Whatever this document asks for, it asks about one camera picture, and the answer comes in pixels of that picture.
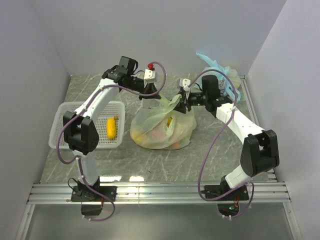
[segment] corn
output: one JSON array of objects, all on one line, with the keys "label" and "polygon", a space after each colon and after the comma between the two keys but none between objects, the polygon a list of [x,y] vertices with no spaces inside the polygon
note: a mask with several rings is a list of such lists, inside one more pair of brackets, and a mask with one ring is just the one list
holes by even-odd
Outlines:
[{"label": "corn", "polygon": [[114,139],[116,135],[116,120],[114,118],[108,118],[108,120],[106,121],[106,137],[108,139]]}]

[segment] plastic basket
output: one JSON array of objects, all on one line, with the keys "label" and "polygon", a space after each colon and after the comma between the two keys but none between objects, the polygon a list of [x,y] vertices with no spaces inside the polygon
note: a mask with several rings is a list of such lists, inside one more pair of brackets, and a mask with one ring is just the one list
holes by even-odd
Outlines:
[{"label": "plastic basket", "polygon": [[[62,103],[53,120],[52,128],[49,135],[49,146],[55,149],[57,145],[58,135],[63,128],[63,116],[66,111],[74,112],[84,102],[73,101]],[[116,136],[114,139],[107,138],[106,122],[107,119],[118,116],[119,119],[115,121],[116,124]],[[125,105],[121,101],[110,101],[109,104],[104,108],[100,116],[98,117],[95,128],[99,134],[99,142],[97,149],[111,149],[118,147],[122,142],[125,128]],[[69,149],[68,144],[65,142],[64,136],[60,140],[61,149]]]}]

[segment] cable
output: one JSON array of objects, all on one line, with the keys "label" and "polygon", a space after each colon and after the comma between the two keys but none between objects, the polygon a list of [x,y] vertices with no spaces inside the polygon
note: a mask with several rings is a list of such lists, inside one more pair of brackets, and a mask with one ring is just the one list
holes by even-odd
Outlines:
[{"label": "cable", "polygon": [[[235,97],[233,106],[236,107],[236,106],[237,106],[237,100],[238,100],[238,94],[237,94],[237,92],[236,92],[236,88],[235,88],[235,86],[233,85],[233,83],[231,82],[231,80],[229,79],[229,77],[228,77],[227,75],[225,75],[222,71],[219,71],[219,70],[216,70],[216,69],[208,69],[208,70],[205,70],[205,71],[203,71],[202,73],[200,73],[200,74],[188,85],[188,87],[190,88],[191,85],[192,85],[193,83],[195,83],[195,81],[197,81],[197,79],[198,79],[201,75],[203,75],[204,73],[207,73],[207,72],[217,72],[217,73],[223,75],[223,76],[229,81],[229,83],[230,83],[230,85],[231,85],[231,87],[232,87],[233,93],[234,93],[234,97]],[[210,147],[209,147],[208,151],[206,152],[206,155],[205,155],[205,157],[204,157],[204,159],[203,159],[201,168],[200,168],[200,172],[199,172],[199,176],[198,176],[198,183],[197,183],[198,194],[199,194],[199,196],[200,196],[203,200],[208,201],[208,202],[217,201],[217,200],[219,200],[219,199],[222,199],[223,197],[227,196],[228,194],[230,194],[230,193],[234,192],[235,190],[237,190],[237,189],[243,187],[244,185],[246,185],[246,184],[244,183],[244,184],[242,184],[242,185],[240,185],[240,186],[237,186],[237,187],[235,187],[235,188],[233,188],[233,189],[231,189],[231,190],[225,192],[224,194],[222,194],[222,195],[220,195],[220,196],[217,196],[217,197],[215,197],[215,198],[205,198],[205,197],[203,196],[203,194],[201,193],[201,177],[202,177],[203,171],[204,171],[204,169],[205,169],[205,164],[206,164],[206,162],[207,162],[209,153],[210,153],[213,145],[215,144],[216,140],[217,140],[218,137],[220,136],[220,134],[227,128],[227,126],[229,125],[229,123],[233,120],[234,116],[235,116],[235,109],[232,110],[230,119],[223,125],[223,127],[221,128],[221,130],[220,130],[220,131],[217,133],[217,135],[213,138],[213,140],[212,140],[212,142],[211,142],[211,144],[210,144]],[[253,184],[253,183],[251,183],[251,184],[252,184],[252,195],[251,195],[251,198],[253,198],[255,187],[254,187],[254,184]],[[248,203],[248,205],[246,206],[246,208],[245,208],[241,213],[239,213],[240,215],[242,215],[242,214],[249,208],[249,206],[250,206],[250,204],[251,204],[251,201],[249,201],[249,203]]]},{"label": "cable", "polygon": [[250,199],[249,199],[248,204],[245,206],[245,208],[244,208],[241,212],[239,212],[239,213],[238,213],[237,215],[235,215],[235,216],[232,216],[232,217],[231,217],[232,219],[241,216],[243,213],[245,213],[245,211],[248,210],[249,206],[251,205],[251,202],[252,202],[252,200],[254,199],[255,185],[254,185],[253,182],[250,182],[250,184],[252,185],[252,190],[251,190],[251,197],[250,197]]},{"label": "cable", "polygon": [[198,86],[198,88],[200,89],[201,92],[203,92],[202,88],[200,87],[200,85],[198,83],[195,82],[194,84]]},{"label": "cable", "polygon": [[91,188],[91,187],[89,186],[89,184],[88,184],[88,182],[87,182],[87,180],[86,180],[86,178],[85,178],[85,176],[84,176],[84,171],[83,171],[82,163],[81,163],[81,156],[75,155],[71,161],[65,161],[65,160],[62,158],[62,156],[61,156],[61,154],[60,154],[60,140],[61,140],[61,137],[62,137],[62,135],[64,134],[64,132],[65,132],[65,130],[67,129],[67,127],[69,127],[70,124],[72,124],[76,119],[78,119],[82,114],[84,114],[84,112],[89,108],[89,106],[92,104],[92,102],[93,102],[93,101],[95,100],[95,98],[98,96],[98,94],[99,94],[100,92],[102,92],[104,89],[111,88],[111,87],[115,87],[115,88],[119,88],[119,89],[128,91],[128,92],[130,92],[130,93],[132,93],[132,94],[139,95],[139,96],[142,96],[142,97],[151,97],[151,96],[153,96],[153,95],[158,94],[158,93],[164,88],[164,86],[165,86],[166,79],[167,79],[166,70],[165,70],[164,66],[163,66],[160,62],[153,61],[153,62],[150,62],[150,64],[157,64],[157,65],[159,65],[160,68],[161,68],[162,71],[163,71],[163,82],[162,82],[162,85],[161,85],[161,87],[159,88],[159,90],[155,91],[154,93],[144,94],[144,93],[139,93],[139,92],[132,91],[132,90],[129,89],[129,88],[126,88],[126,87],[123,87],[123,86],[119,86],[119,85],[117,85],[117,84],[110,84],[110,85],[103,86],[101,89],[97,90],[97,91],[93,94],[93,96],[92,96],[91,99],[88,101],[87,105],[83,108],[83,110],[64,125],[64,127],[62,128],[62,130],[61,130],[61,132],[60,132],[60,134],[59,134],[59,136],[58,136],[58,139],[57,139],[57,142],[56,142],[56,151],[57,151],[57,156],[58,156],[59,160],[60,160],[63,164],[71,164],[74,160],[77,159],[77,160],[78,160],[78,164],[79,164],[80,174],[81,174],[81,177],[82,177],[83,182],[84,182],[84,184],[86,185],[86,187],[87,187],[89,190],[91,190],[93,193],[95,193],[95,194],[101,196],[102,198],[104,198],[105,200],[109,201],[109,202],[112,204],[112,206],[113,206],[113,211],[112,211],[112,213],[111,213],[109,216],[105,217],[105,218],[102,218],[102,219],[91,219],[91,218],[85,216],[85,218],[88,219],[89,221],[101,222],[101,221],[104,221],[104,220],[107,220],[107,219],[111,218],[111,216],[115,213],[116,206],[115,206],[114,202],[113,202],[110,198],[108,198],[107,196],[101,194],[100,192],[94,190],[93,188]]},{"label": "cable", "polygon": [[67,182],[67,184],[68,184],[69,188],[71,188],[71,189],[74,191],[74,190],[75,190],[75,188],[74,188],[74,187],[72,187],[72,186],[70,186],[70,184],[69,184],[69,182],[70,182],[70,180],[71,180],[71,179],[72,179],[73,181],[75,181],[75,183],[76,183],[76,184],[78,184],[78,182],[77,182],[77,180],[75,180],[73,177],[70,177],[70,178],[69,178],[69,180],[68,180],[68,182]]}]

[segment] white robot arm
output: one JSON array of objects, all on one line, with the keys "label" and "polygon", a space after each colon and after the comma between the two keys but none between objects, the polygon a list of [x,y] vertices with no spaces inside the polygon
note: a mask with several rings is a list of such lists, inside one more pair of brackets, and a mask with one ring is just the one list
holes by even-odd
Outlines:
[{"label": "white robot arm", "polygon": [[264,130],[254,124],[232,101],[221,96],[219,81],[215,75],[202,77],[201,92],[191,92],[191,81],[181,78],[179,82],[182,98],[175,108],[176,111],[186,113],[191,106],[205,106],[215,118],[227,123],[234,110],[234,116],[228,127],[235,133],[243,144],[240,165],[221,180],[224,186],[222,193],[247,183],[252,177],[261,172],[267,172],[279,165],[277,135],[272,130]]},{"label": "white robot arm", "polygon": [[[78,166],[78,181],[85,184],[83,176],[90,186],[99,184],[99,175],[95,163],[95,148],[98,145],[99,135],[95,128],[96,121],[106,105],[121,91],[121,87],[142,95],[151,95],[157,91],[154,83],[157,81],[157,72],[152,64],[145,70],[144,78],[132,76],[134,67],[138,62],[122,56],[119,65],[108,69],[103,75],[99,85],[90,97],[74,112],[67,111],[63,116],[63,124],[67,125],[80,113],[77,119],[69,124],[64,131],[64,140],[72,150]],[[153,96],[141,96],[140,98],[156,98]]]}]

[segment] marble floor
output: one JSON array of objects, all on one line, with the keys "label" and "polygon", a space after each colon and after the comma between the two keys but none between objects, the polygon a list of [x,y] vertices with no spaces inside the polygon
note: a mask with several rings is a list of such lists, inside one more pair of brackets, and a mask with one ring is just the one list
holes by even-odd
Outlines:
[{"label": "marble floor", "polygon": [[[178,93],[179,78],[194,79],[196,74],[167,74],[167,82],[162,94],[171,99]],[[73,75],[65,96],[65,102],[85,101],[95,90],[101,74]],[[163,75],[159,74],[157,87],[162,83]],[[243,89],[240,86],[241,100],[238,108],[250,118]],[[131,121],[141,108],[155,104],[154,99],[143,99],[126,91],[121,91],[115,101],[125,105],[125,124],[122,143],[114,149],[96,149],[96,166],[103,181],[145,181],[172,182],[197,181],[201,163],[209,145],[223,126],[203,106],[194,107],[196,128],[190,138],[190,144],[178,150],[152,150],[142,148],[130,137]],[[213,146],[202,180],[219,181],[240,163],[242,144],[228,128],[220,135]],[[71,150],[61,150],[65,160],[73,157]],[[77,164],[62,164],[55,149],[50,149],[41,177],[42,183],[66,183],[69,178],[77,178]],[[255,181],[267,181],[266,173],[255,177]]]}]

